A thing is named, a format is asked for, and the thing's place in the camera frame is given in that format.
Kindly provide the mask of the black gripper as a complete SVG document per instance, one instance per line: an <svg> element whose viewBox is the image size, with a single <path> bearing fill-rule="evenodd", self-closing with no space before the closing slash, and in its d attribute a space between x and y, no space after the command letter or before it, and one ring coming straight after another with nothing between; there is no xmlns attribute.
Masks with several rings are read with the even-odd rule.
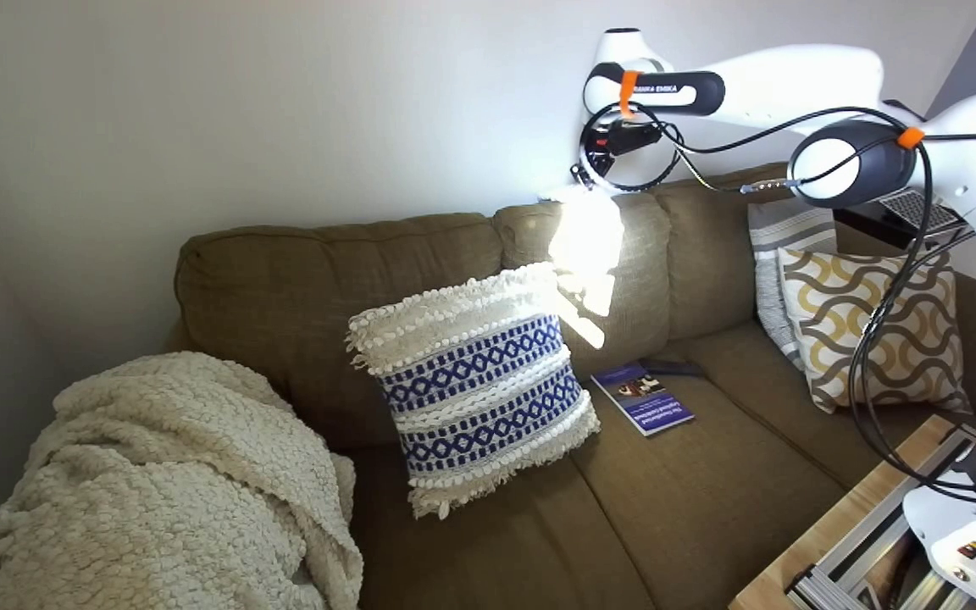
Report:
<svg viewBox="0 0 976 610"><path fill-rule="evenodd" d="M592 169L610 169L619 157L653 145L662 140L659 124L638 123L590 123L578 132L578 153Z"/></svg>

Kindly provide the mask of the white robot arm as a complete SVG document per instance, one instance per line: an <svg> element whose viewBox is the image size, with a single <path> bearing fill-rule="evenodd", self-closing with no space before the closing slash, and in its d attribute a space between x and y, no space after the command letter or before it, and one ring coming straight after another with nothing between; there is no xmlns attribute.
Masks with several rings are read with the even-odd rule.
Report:
<svg viewBox="0 0 976 610"><path fill-rule="evenodd" d="M869 48L789 45L680 70L639 30L610 26L583 81L575 162L602 187L646 188L702 157L672 129L679 115L729 123L747 143L793 129L793 197L836 209L911 187L976 235L976 94L917 117L882 89ZM976 445L905 496L905 517L929 566L976 601Z"/></svg>

